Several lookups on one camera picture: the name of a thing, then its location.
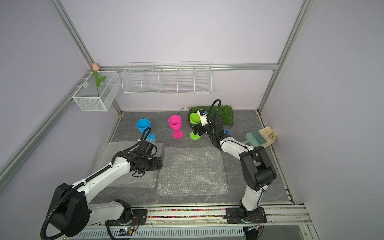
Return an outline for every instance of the white wire basket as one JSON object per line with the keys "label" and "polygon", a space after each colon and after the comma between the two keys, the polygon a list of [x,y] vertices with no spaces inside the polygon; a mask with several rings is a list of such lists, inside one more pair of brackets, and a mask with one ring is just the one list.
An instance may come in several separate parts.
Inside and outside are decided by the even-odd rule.
{"label": "white wire basket", "polygon": [[202,94],[212,92],[211,66],[197,63],[123,63],[126,94]]}
{"label": "white wire basket", "polygon": [[72,96],[83,111],[106,112],[121,89],[119,75],[115,71],[98,71],[99,78],[106,78],[96,87],[96,80],[91,74]]}

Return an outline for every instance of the vent grille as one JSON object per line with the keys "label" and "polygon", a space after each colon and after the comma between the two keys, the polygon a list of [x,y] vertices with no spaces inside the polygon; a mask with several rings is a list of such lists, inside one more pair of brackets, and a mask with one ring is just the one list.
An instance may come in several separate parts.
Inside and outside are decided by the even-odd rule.
{"label": "vent grille", "polygon": [[[119,237],[119,228],[113,230],[116,239],[129,238]],[[136,238],[196,238],[196,237],[243,237],[243,227],[165,227],[165,228],[142,228],[133,233]],[[109,239],[105,228],[84,229],[78,235],[69,239]]]}

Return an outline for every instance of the blue cup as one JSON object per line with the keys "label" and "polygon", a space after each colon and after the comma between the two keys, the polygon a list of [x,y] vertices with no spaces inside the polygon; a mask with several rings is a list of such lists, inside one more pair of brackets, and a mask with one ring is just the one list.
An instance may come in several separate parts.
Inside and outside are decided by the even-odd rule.
{"label": "blue cup", "polygon": [[150,142],[152,143],[153,145],[155,145],[155,142],[156,142],[156,136],[154,134],[149,134],[147,139],[146,139],[147,142]]}
{"label": "blue cup", "polygon": [[148,119],[143,118],[143,119],[140,119],[139,121],[137,121],[137,123],[136,123],[136,127],[139,129],[139,131],[140,131],[141,133],[143,133],[144,130],[145,130],[147,127],[151,127],[151,123],[149,122]]}

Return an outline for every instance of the mounting plate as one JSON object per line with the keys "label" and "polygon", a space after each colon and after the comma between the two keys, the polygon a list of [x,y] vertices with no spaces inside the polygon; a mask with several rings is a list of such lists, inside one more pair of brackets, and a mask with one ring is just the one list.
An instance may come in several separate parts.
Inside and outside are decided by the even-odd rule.
{"label": "mounting plate", "polygon": [[[140,226],[145,225],[145,222],[147,220],[147,212],[148,212],[148,210],[147,209],[132,209],[132,212],[133,212],[133,214],[132,214],[132,221],[128,224],[128,226],[138,225],[137,224],[137,219],[134,218],[134,217],[137,217],[139,219]],[[119,220],[109,220],[108,224],[110,226],[124,226],[124,225],[121,225],[121,221],[119,221]]]}
{"label": "mounting plate", "polygon": [[247,216],[247,222],[243,221],[240,208],[236,207],[228,207],[225,209],[225,213],[227,214],[227,222],[229,224],[234,223],[266,223],[266,217],[264,213],[264,209],[262,207],[258,207],[256,210],[250,212]]}

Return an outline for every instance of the beige glove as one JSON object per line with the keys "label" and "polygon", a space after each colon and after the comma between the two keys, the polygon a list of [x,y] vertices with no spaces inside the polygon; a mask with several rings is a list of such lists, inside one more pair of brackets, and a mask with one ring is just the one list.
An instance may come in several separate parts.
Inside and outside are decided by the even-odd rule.
{"label": "beige glove", "polygon": [[261,144],[261,146],[264,148],[271,145],[276,140],[276,137],[277,137],[277,132],[271,129],[270,126],[259,130],[259,133],[266,140],[266,143]]}

